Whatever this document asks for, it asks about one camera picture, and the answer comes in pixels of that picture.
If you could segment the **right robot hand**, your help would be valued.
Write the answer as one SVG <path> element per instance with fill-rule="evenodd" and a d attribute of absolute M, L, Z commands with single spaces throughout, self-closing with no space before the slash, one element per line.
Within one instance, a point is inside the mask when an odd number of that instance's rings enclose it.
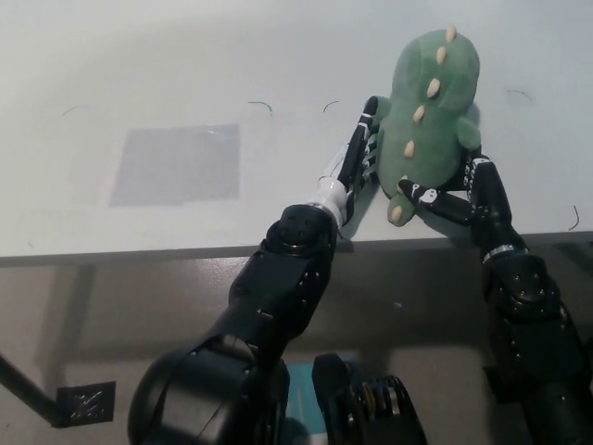
<path fill-rule="evenodd" d="M 410 179 L 399 188 L 412 205 L 451 223 L 468 227 L 482 263 L 528 252 L 512 226 L 512 213 L 496 164 L 485 155 L 471 155 L 465 165 L 465 199 Z"/>

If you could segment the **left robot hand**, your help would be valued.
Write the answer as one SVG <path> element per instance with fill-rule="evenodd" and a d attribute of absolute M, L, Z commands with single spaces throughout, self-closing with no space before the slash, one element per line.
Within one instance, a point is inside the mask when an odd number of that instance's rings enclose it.
<path fill-rule="evenodd" d="M 365 103 L 350 140 L 334 156 L 317 182 L 308 205 L 328 212 L 338 229 L 347 225 L 355 212 L 361 189 L 376 171 L 377 119 L 382 100 L 371 96 Z"/>

